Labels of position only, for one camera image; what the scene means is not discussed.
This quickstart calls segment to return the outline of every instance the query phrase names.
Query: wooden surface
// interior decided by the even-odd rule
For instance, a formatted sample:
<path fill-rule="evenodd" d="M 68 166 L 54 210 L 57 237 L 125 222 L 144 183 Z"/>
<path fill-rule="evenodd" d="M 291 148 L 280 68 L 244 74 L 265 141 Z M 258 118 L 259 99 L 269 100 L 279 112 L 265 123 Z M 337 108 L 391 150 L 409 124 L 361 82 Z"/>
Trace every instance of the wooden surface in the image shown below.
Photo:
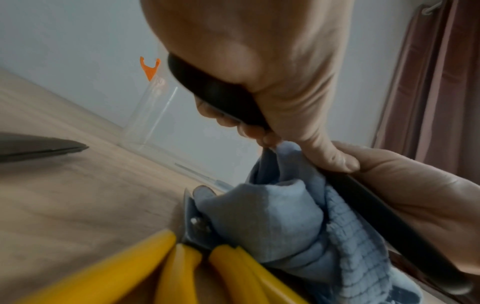
<path fill-rule="evenodd" d="M 199 183 L 117 146 L 121 129 L 0 69 L 0 131 L 53 136 L 82 153 L 0 164 L 0 295 L 10 303 L 152 233 L 182 230 L 182 196 Z M 121 303 L 149 303 L 157 273 Z M 202 303 L 228 302 L 196 273 Z"/>

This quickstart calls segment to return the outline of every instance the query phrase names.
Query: folded cloth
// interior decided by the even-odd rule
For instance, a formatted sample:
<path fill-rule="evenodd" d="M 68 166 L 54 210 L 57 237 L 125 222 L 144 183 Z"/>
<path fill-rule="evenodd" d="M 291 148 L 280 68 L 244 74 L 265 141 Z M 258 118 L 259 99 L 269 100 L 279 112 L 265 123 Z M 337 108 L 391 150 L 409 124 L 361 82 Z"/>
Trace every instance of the folded cloth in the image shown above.
<path fill-rule="evenodd" d="M 226 242 L 302 278 L 318 303 L 422 300 L 418 286 L 392 268 L 381 236 L 294 143 L 264 149 L 247 183 L 224 195 L 193 197 Z"/>

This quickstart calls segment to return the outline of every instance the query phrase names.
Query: curtain rod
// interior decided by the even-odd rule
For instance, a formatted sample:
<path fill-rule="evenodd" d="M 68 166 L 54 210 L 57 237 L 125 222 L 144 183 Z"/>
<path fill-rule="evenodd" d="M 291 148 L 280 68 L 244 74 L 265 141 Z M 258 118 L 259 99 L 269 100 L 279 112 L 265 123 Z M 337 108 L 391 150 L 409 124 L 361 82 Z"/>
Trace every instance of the curtain rod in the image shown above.
<path fill-rule="evenodd" d="M 437 4 L 434 4 L 429 8 L 424 8 L 421 11 L 421 14 L 424 15 L 424 16 L 431 15 L 433 11 L 435 11 L 436 9 L 438 9 L 442 6 L 442 3 L 443 3 L 443 1 L 440 1 Z"/>

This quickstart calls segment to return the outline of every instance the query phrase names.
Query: yellow handle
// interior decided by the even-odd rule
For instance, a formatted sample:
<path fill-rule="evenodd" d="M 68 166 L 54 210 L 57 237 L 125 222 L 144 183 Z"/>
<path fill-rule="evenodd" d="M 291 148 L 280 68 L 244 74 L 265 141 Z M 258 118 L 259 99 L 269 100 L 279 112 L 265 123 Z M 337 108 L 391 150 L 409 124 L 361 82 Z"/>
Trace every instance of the yellow handle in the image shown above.
<path fill-rule="evenodd" d="M 277 279 L 273 274 L 260 265 L 251 255 L 249 255 L 241 247 L 237 247 L 236 252 L 239 254 L 243 262 L 254 273 L 260 281 L 267 298 L 272 304 L 308 304 L 295 291 L 290 289 L 282 281 Z"/>
<path fill-rule="evenodd" d="M 160 264 L 175 241 L 173 232 L 160 231 L 17 304 L 111 304 L 146 278 Z"/>
<path fill-rule="evenodd" d="M 194 271 L 202 254 L 184 244 L 177 244 L 161 271 L 155 304 L 197 304 Z"/>
<path fill-rule="evenodd" d="M 225 282 L 233 304 L 268 304 L 257 278 L 235 249 L 228 245 L 218 246 L 211 252 L 208 261 Z"/>

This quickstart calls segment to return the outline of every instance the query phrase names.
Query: hand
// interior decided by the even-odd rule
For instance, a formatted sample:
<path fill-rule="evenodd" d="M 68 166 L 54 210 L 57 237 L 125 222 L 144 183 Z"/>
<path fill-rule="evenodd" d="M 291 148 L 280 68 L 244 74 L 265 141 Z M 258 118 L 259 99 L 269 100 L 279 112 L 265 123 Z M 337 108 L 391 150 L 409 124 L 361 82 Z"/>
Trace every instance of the hand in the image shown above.
<path fill-rule="evenodd" d="M 272 128 L 225 117 L 197 100 L 198 111 L 255 138 L 261 146 L 298 143 L 315 165 L 359 168 L 326 129 L 348 39 L 353 0 L 141 0 L 148 23 L 169 52 L 204 72 L 241 84 Z"/>
<path fill-rule="evenodd" d="M 359 160 L 356 178 L 460 270 L 480 274 L 480 186 L 391 151 L 334 144 Z"/>

